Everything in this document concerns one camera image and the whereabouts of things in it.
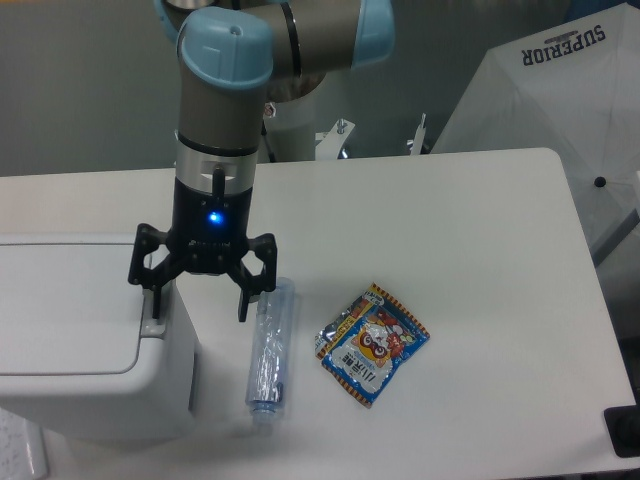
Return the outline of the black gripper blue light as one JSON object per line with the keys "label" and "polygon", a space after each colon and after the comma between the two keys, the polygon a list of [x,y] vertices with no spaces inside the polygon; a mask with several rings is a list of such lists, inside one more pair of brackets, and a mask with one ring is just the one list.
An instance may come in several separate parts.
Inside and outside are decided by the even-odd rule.
{"label": "black gripper blue light", "polygon": [[[249,304],[276,288],[277,244],[272,233],[247,238],[253,190],[221,198],[174,183],[172,224],[169,232],[147,223],[137,226],[128,282],[152,294],[152,318],[161,316],[162,289],[184,271],[226,274],[240,287],[238,320],[245,322]],[[155,267],[146,258],[161,246],[167,255]],[[243,263],[248,252],[262,262],[259,274]]]}

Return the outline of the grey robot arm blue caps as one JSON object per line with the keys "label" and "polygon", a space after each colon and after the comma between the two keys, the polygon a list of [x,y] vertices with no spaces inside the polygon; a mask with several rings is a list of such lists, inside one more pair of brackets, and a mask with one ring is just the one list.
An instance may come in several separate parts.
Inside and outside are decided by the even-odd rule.
{"label": "grey robot arm blue caps", "polygon": [[166,1],[184,13],[176,38],[181,78],[171,226],[140,224],[128,280],[159,318],[164,287],[184,272],[226,275],[241,290],[238,314],[274,290],[277,245],[249,238],[269,85],[386,59],[395,25],[387,1],[274,2],[243,10]]}

